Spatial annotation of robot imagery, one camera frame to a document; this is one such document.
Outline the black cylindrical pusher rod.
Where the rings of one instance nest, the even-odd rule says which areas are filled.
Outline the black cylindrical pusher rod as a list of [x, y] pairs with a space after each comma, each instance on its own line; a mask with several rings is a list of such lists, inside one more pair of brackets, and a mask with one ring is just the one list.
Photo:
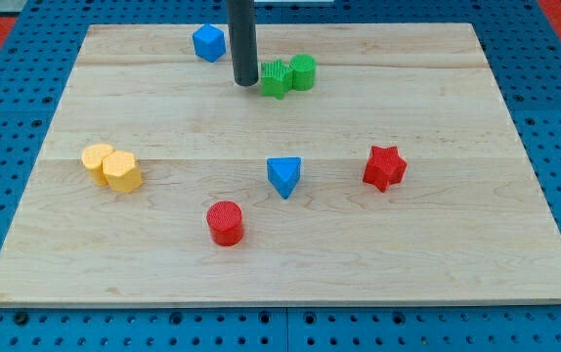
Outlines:
[[235, 83], [252, 86], [259, 77], [254, 1], [228, 0], [227, 23]]

